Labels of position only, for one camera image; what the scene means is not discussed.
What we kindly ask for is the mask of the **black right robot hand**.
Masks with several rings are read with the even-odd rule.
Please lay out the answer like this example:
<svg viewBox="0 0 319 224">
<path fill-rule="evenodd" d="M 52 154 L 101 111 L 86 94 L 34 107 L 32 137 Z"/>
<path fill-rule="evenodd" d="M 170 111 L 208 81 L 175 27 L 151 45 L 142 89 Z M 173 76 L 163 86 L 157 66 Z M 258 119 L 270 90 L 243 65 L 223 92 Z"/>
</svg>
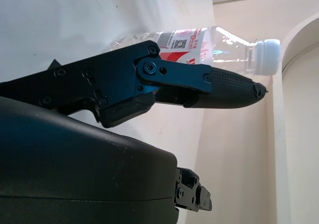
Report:
<svg viewBox="0 0 319 224">
<path fill-rule="evenodd" d="M 0 85 L 3 224 L 175 224 L 211 211 L 176 157 L 108 131 L 155 103 L 236 109 L 267 89 L 209 65 L 163 60 L 145 41 Z"/>
</svg>

